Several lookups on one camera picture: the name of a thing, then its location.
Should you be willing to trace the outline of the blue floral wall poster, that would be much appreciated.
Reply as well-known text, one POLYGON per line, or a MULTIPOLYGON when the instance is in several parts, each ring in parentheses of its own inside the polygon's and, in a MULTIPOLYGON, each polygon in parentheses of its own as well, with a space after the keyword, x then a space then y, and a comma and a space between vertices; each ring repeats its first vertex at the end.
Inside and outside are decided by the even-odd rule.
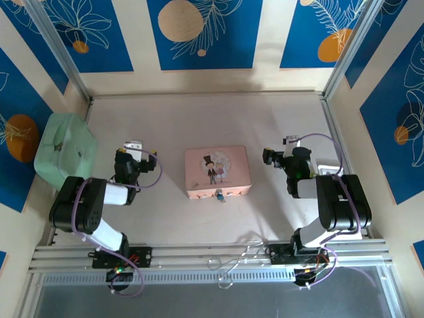
POLYGON ((396 203, 424 191, 424 27, 360 108, 396 203))
POLYGON ((79 72, 133 71, 112 0, 44 0, 42 6, 79 72))
POLYGON ((0 203, 23 211, 52 110, 0 49, 0 203))
POLYGON ((69 79, 27 13, 23 2, 21 0, 0 0, 0 8, 63 95, 69 79))
POLYGON ((280 63, 287 68, 332 68, 368 0, 297 0, 280 63))
POLYGON ((388 67, 422 23, 424 0, 382 0, 344 76, 349 89, 378 66, 388 67))
POLYGON ((251 69, 263 0, 146 0, 160 68, 251 69))

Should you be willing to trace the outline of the aluminium rail with arm bases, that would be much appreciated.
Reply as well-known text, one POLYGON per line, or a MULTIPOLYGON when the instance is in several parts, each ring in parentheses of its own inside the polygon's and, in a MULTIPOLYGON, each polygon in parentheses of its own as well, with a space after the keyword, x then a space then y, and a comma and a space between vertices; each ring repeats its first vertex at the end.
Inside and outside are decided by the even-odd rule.
MULTIPOLYGON (((149 270, 208 270, 209 260, 220 258, 222 263, 236 261, 243 252, 239 269, 271 268, 265 252, 247 243, 232 244, 156 244, 152 245, 152 262, 149 270)), ((389 248, 383 239, 333 241, 327 247, 338 256, 339 266, 393 265, 389 248)), ((94 248, 88 245, 38 246, 35 248, 28 272, 92 272, 92 259, 88 256, 94 248)))

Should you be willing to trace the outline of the left black controller board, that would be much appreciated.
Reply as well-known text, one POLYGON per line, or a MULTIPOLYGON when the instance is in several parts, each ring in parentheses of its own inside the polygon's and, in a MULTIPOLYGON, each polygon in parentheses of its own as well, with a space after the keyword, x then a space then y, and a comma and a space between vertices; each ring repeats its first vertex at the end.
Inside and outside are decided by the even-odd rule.
POLYGON ((106 273, 107 283, 130 283, 134 278, 134 268, 130 266, 116 266, 106 273))

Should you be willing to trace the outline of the aluminium frame post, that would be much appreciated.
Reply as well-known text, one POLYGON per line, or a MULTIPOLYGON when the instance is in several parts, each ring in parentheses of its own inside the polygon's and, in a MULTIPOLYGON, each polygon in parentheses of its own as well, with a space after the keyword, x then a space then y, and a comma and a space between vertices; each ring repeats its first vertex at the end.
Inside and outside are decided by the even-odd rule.
POLYGON ((345 76, 347 68, 350 66, 352 59, 355 57, 359 46, 362 44, 364 37, 368 34, 369 28, 372 26, 384 0, 367 0, 365 8, 359 16, 355 27, 352 30, 345 48, 343 49, 339 60, 335 64, 331 76, 322 90, 322 96, 325 101, 329 101, 338 85, 345 76))
POLYGON ((90 104, 91 96, 85 86, 79 70, 75 65, 70 53, 60 38, 47 12, 38 0, 22 0, 25 9, 42 35, 45 43, 53 53, 55 59, 67 75, 68 79, 74 84, 83 99, 90 104))

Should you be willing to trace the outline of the black controller board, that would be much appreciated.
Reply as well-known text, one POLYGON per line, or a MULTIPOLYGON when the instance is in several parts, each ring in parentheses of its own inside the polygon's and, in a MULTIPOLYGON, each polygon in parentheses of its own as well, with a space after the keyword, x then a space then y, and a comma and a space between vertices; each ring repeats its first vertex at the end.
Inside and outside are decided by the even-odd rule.
POLYGON ((130 283, 134 278, 134 268, 130 266, 116 266, 106 273, 107 283, 130 283))
POLYGON ((294 284, 299 290, 311 289, 311 286, 318 284, 323 279, 324 268, 304 268, 295 269, 294 284))

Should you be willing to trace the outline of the aluminium frame side rail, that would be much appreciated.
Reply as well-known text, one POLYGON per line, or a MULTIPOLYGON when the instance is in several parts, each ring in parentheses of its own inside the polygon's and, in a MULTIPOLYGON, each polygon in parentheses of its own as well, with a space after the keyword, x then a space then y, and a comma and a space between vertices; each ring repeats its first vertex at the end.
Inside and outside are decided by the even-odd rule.
MULTIPOLYGON (((334 116, 334 111, 331 109, 329 102, 325 101, 324 99, 321 100, 321 104, 324 110, 327 124, 329 126, 331 140, 339 158, 339 169, 342 170, 344 174, 353 174, 345 150, 344 140, 341 136, 340 127, 334 116)), ((323 242, 329 242, 331 240, 337 240, 335 235, 329 234, 329 237, 325 238, 323 242)))

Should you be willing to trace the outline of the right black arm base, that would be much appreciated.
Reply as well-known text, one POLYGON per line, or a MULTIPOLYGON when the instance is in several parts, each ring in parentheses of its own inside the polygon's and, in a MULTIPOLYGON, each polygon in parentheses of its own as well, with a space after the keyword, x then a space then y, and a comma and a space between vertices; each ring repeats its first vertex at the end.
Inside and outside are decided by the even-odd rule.
POLYGON ((329 257, 322 248, 301 248, 294 244, 267 244, 265 254, 271 265, 320 265, 328 264, 329 257))

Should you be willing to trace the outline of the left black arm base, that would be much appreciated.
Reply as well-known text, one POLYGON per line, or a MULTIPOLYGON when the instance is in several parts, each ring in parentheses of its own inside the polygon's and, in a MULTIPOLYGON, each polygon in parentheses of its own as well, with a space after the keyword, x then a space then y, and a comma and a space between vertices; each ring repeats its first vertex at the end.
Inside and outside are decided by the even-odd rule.
MULTIPOLYGON (((95 269, 112 269, 117 266, 129 266, 126 261, 104 251, 92 251, 89 252, 87 256, 92 259, 91 266, 95 269)), ((137 268, 149 268, 152 260, 152 248, 149 246, 130 247, 127 258, 134 263, 137 268)))

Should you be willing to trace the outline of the green medicine bag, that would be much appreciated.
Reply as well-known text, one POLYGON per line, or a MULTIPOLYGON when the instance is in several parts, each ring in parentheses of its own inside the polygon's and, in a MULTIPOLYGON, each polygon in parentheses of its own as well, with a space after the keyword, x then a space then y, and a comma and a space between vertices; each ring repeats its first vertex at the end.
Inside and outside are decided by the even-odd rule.
POLYGON ((34 169, 44 181, 60 190, 69 176, 91 176, 97 145, 97 139, 79 115, 53 113, 40 139, 34 169))

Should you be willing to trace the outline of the right black controller board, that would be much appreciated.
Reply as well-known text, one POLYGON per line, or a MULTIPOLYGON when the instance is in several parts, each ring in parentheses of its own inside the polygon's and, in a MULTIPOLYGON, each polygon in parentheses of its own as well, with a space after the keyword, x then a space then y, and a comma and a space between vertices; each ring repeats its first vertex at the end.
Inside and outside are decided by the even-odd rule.
POLYGON ((299 290, 311 289, 311 286, 318 284, 323 279, 324 268, 304 268, 295 269, 294 284, 299 290))

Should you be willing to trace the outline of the pink cartoon couple box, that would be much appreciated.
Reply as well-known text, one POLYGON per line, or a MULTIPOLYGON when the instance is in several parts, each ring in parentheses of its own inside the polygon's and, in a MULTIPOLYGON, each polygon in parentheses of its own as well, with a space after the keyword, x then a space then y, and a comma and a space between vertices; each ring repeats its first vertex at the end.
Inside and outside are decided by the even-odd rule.
POLYGON ((223 146, 184 152, 185 189, 190 199, 246 195, 252 186, 246 147, 223 146))

